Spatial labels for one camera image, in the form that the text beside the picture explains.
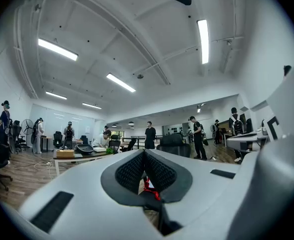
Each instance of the fluorescent light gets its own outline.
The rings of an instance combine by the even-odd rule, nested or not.
[[[40,38],[38,39],[38,45],[42,46],[42,47],[45,47],[45,48],[47,48],[47,49],[49,49],[49,50],[51,50],[53,52],[56,52],[56,53],[58,53],[60,55],[66,56],[69,59],[72,59],[73,61],[77,60],[77,57],[78,57],[77,54],[75,54],[73,52],[70,52],[70,51],[68,51],[68,50],[66,50],[64,48],[61,48],[60,46],[57,46],[57,45],[55,45],[53,43],[45,41],[43,39],[40,39]]]
[[[209,62],[209,32],[207,20],[198,20],[198,29],[201,38],[202,64]]]
[[[61,98],[61,99],[64,99],[64,100],[67,99],[67,98],[64,97],[64,96],[60,96],[60,95],[54,94],[54,93],[52,93],[52,92],[47,92],[47,91],[46,91],[46,93],[49,94],[49,95],[51,95],[51,96],[55,96],[55,97],[57,97],[57,98]]]
[[[94,106],[94,105],[90,105],[90,104],[86,104],[86,103],[83,103],[83,105],[88,106],[88,107],[92,107],[92,108],[95,108],[95,109],[99,109],[99,110],[101,109],[98,106]]]
[[[124,83],[123,81],[121,81],[120,79],[112,75],[111,73],[107,75],[107,78],[119,84],[120,86],[126,88],[128,91],[131,91],[132,93],[136,91],[135,89],[131,88],[129,85],[127,85],[126,83]]]

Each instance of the black and white backpack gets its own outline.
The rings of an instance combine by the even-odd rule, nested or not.
[[[232,129],[235,136],[243,134],[243,123],[240,120],[240,115],[238,115],[238,118],[235,119],[233,115],[231,116],[231,119],[233,121],[232,123]]]

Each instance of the black hair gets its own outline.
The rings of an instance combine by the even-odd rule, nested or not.
[[[111,136],[111,130],[106,130],[103,134],[110,137]]]
[[[285,76],[290,72],[291,69],[292,67],[290,65],[284,66],[283,70],[285,72]]]

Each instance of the ceiling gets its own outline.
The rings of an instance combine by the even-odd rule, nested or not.
[[[163,90],[181,93],[191,80],[230,73],[243,45],[244,2],[192,0],[185,6],[175,0],[44,0],[38,37],[78,59],[39,47],[43,90],[67,97],[73,106],[97,104],[109,114],[163,99],[157,95]],[[196,25],[202,19],[208,21],[210,40],[205,65]],[[111,82],[108,73],[136,92]],[[43,90],[38,96],[47,98]]]
[[[229,101],[230,98],[236,99],[237,96],[230,96],[220,99],[215,99],[207,101],[203,106],[200,104],[179,107],[176,109],[171,109],[167,111],[162,111],[158,113],[138,116],[129,118],[126,120],[121,120],[117,122],[108,123],[109,128],[114,130],[126,130],[130,129],[132,125],[128,125],[130,121],[134,122],[135,128],[143,128],[147,126],[147,121],[151,121],[153,126],[165,126],[165,125],[174,125],[187,123],[190,116],[195,116],[198,120],[210,119],[213,117],[212,111],[214,109],[221,109],[225,102]],[[201,111],[197,113],[197,105],[200,106]]]

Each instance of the ceiling light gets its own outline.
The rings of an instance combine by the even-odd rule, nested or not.
[[[43,39],[40,39],[40,38],[38,39],[38,45],[42,46],[42,47],[45,47],[45,48],[47,48],[47,49],[49,49],[49,50],[51,50],[53,52],[56,52],[56,53],[58,53],[60,55],[66,56],[69,59],[72,59],[73,61],[77,60],[77,57],[78,57],[77,54],[75,54],[73,52],[70,52],[70,51],[68,51],[68,50],[66,50],[66,49],[64,49],[64,48],[62,48],[60,46],[57,46],[57,45],[53,44],[53,43],[45,41]]]
[[[61,99],[64,99],[64,100],[67,99],[67,98],[64,97],[64,96],[60,96],[60,95],[54,94],[54,93],[52,93],[52,92],[47,92],[47,91],[46,91],[46,94],[49,94],[49,95],[51,95],[51,96],[55,96],[55,97],[57,97],[57,98],[61,98]]]
[[[198,29],[201,38],[202,64],[209,62],[209,32],[207,20],[198,20]]]
[[[94,105],[90,105],[90,104],[86,104],[86,103],[83,103],[83,105],[88,106],[88,107],[92,107],[92,108],[95,108],[95,109],[99,109],[99,110],[101,109],[98,106],[94,106]]]
[[[126,83],[124,83],[123,81],[121,81],[120,79],[112,75],[111,73],[107,75],[107,78],[119,84],[120,86],[126,88],[128,91],[131,91],[132,93],[136,91],[135,89],[131,88],[129,85],[127,85]]]

